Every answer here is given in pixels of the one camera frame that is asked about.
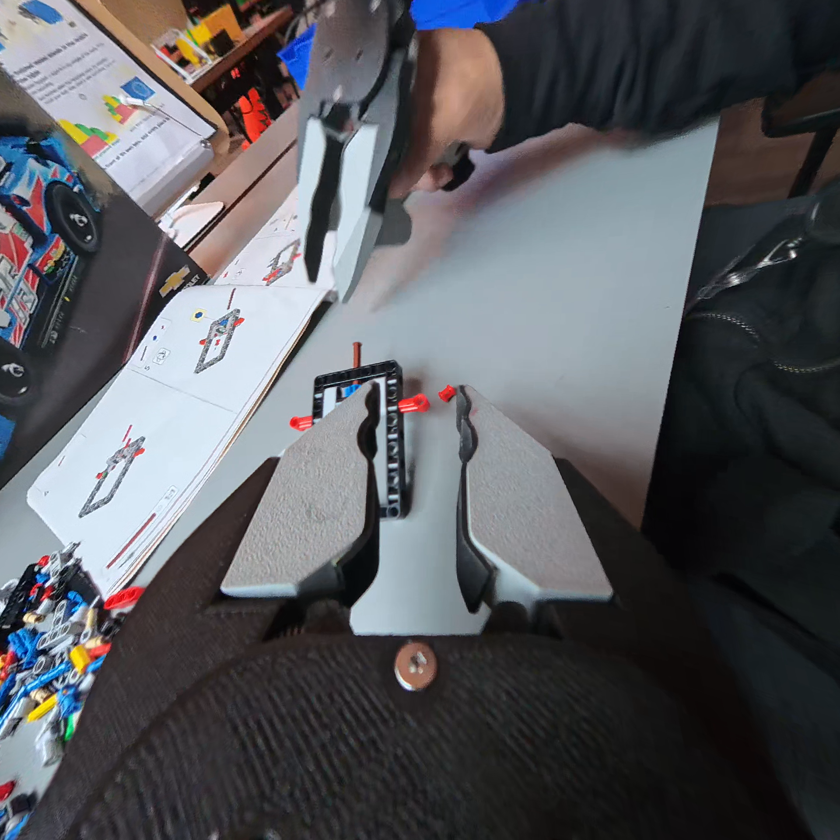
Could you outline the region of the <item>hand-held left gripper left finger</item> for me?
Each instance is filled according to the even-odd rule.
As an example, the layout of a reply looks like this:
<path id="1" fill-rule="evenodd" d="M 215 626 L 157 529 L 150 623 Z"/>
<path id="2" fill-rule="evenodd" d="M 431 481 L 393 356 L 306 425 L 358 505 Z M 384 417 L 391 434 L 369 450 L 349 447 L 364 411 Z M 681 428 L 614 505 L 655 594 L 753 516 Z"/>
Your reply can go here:
<path id="1" fill-rule="evenodd" d="M 288 447 L 220 590 L 240 598 L 351 607 L 379 568 L 374 458 L 380 387 L 360 386 Z"/>

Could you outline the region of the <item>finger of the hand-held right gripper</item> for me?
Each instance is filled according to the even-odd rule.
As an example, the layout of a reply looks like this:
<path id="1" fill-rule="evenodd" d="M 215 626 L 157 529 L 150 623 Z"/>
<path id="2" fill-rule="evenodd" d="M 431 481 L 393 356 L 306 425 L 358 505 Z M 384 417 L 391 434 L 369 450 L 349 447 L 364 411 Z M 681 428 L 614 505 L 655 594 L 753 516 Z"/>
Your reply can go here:
<path id="1" fill-rule="evenodd" d="M 350 300 L 382 229 L 384 212 L 373 207 L 379 130 L 360 126 L 342 155 L 339 174 L 339 222 L 332 273 L 339 299 Z"/>
<path id="2" fill-rule="evenodd" d="M 302 264 L 314 284 L 319 278 L 328 233 L 338 226 L 343 142 L 316 117 L 309 117 L 298 156 L 298 222 Z"/>

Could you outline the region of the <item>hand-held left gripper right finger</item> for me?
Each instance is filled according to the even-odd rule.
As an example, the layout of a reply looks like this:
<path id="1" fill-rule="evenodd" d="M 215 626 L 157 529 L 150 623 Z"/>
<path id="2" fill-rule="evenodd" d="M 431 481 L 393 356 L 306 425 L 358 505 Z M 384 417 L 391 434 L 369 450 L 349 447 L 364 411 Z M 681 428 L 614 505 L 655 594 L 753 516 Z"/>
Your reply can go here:
<path id="1" fill-rule="evenodd" d="M 550 451 L 470 385 L 455 396 L 456 576 L 467 611 L 605 605 L 614 589 Z"/>

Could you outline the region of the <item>black lego frame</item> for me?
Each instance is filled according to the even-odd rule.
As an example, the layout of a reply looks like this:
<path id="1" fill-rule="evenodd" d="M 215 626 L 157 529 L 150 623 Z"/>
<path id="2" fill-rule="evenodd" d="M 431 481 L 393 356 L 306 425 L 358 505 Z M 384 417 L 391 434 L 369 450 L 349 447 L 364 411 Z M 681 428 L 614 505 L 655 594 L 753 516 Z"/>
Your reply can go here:
<path id="1" fill-rule="evenodd" d="M 397 404 L 404 398 L 403 369 L 395 360 L 386 360 L 317 376 L 312 390 L 312 416 L 318 421 L 341 402 L 338 386 L 359 382 L 377 384 L 380 420 L 376 426 L 375 479 L 383 519 L 402 519 L 408 513 L 404 418 Z"/>

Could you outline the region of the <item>person's right forearm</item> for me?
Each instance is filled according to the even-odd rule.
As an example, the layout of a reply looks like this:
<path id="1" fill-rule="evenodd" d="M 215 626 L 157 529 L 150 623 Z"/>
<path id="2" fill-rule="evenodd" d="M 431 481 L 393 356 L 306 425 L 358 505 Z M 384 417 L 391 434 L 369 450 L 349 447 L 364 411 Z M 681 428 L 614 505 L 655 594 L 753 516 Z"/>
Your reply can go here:
<path id="1" fill-rule="evenodd" d="M 479 27 L 505 110 L 488 152 L 576 123 L 673 134 L 838 64 L 838 1 L 552 1 Z"/>

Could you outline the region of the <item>lego instruction booklet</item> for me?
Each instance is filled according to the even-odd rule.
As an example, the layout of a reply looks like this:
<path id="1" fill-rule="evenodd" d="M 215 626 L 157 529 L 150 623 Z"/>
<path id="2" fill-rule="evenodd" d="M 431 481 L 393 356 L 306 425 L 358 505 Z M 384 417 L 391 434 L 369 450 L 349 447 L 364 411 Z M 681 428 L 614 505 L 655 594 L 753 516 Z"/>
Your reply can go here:
<path id="1" fill-rule="evenodd" d="M 319 307 L 298 189 L 212 285 L 179 292 L 27 494 L 109 596 L 189 506 L 262 402 Z"/>

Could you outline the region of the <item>black lego set box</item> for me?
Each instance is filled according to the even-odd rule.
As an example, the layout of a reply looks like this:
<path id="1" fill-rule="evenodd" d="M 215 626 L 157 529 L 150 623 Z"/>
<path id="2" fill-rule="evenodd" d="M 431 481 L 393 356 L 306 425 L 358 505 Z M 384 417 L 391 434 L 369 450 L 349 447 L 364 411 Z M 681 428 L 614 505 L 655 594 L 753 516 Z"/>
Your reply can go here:
<path id="1" fill-rule="evenodd" d="M 2 70 L 1 485 L 207 274 Z"/>

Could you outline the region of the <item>pile of lego pieces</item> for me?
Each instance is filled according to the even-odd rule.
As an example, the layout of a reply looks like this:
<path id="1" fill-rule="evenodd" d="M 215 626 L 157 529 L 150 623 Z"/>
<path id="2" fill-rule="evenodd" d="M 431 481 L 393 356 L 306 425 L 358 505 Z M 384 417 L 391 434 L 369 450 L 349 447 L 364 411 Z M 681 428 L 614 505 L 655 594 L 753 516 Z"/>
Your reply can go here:
<path id="1" fill-rule="evenodd" d="M 144 593 L 107 595 L 66 543 L 2 585 L 1 739 L 35 770 L 63 760 L 112 640 Z"/>

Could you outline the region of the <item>person's right hand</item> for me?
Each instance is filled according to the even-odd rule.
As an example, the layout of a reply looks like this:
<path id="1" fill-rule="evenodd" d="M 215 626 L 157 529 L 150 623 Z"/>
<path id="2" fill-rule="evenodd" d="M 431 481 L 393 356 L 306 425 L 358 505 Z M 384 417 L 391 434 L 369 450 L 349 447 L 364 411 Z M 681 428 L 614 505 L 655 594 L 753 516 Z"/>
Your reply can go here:
<path id="1" fill-rule="evenodd" d="M 441 28 L 418 35 L 407 151 L 390 184 L 392 198 L 441 190 L 453 176 L 443 162 L 455 143 L 485 151 L 505 109 L 501 65 L 477 29 Z"/>

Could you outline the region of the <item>blue bin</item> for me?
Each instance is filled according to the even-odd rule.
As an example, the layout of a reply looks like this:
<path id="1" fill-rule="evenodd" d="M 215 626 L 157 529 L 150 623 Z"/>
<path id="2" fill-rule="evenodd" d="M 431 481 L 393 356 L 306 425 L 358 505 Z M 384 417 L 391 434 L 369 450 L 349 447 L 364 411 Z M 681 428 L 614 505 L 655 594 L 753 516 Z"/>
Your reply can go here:
<path id="1" fill-rule="evenodd" d="M 317 26 L 313 24 L 302 35 L 294 38 L 277 52 L 280 62 L 287 68 L 299 90 L 306 86 L 312 42 Z"/>

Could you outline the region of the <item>wooden workbench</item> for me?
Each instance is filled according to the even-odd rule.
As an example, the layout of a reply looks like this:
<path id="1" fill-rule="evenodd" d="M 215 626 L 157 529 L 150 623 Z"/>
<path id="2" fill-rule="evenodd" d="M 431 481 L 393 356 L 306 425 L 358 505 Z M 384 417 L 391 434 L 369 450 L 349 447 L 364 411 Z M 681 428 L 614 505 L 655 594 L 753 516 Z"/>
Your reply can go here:
<path id="1" fill-rule="evenodd" d="M 151 42 L 154 53 L 233 124 L 245 142 L 296 100 L 298 88 L 277 52 L 303 2 L 182 2 L 184 25 Z"/>

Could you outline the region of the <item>white flat board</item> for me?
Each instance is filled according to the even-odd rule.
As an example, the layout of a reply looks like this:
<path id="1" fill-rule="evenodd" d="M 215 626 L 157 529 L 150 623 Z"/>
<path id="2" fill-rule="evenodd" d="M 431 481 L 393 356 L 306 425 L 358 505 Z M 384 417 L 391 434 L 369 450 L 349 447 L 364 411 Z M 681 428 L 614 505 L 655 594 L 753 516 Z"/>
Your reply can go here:
<path id="1" fill-rule="evenodd" d="M 163 235 L 188 252 L 225 209 L 224 202 L 188 201 L 184 195 L 164 211 L 156 224 Z"/>

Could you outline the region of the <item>printed instruction sheet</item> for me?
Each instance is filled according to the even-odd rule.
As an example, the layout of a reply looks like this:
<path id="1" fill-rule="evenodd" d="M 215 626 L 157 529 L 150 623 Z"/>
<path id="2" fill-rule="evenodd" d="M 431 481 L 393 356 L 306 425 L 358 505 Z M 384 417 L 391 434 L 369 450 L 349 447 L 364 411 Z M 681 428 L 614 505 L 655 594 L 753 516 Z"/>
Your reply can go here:
<path id="1" fill-rule="evenodd" d="M 2 2 L 2 67 L 149 215 L 214 158 L 217 126 L 75 2 Z"/>

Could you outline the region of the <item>black chair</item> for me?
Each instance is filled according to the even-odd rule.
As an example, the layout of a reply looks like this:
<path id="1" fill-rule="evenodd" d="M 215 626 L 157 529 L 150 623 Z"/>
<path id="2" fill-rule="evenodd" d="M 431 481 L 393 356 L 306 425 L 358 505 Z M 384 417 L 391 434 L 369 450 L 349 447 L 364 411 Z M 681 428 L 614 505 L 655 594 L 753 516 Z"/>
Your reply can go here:
<path id="1" fill-rule="evenodd" d="M 771 95 L 763 102 L 761 130 L 769 139 L 811 135 L 811 144 L 788 198 L 807 195 L 839 130 L 839 72 L 826 71 L 791 95 Z"/>

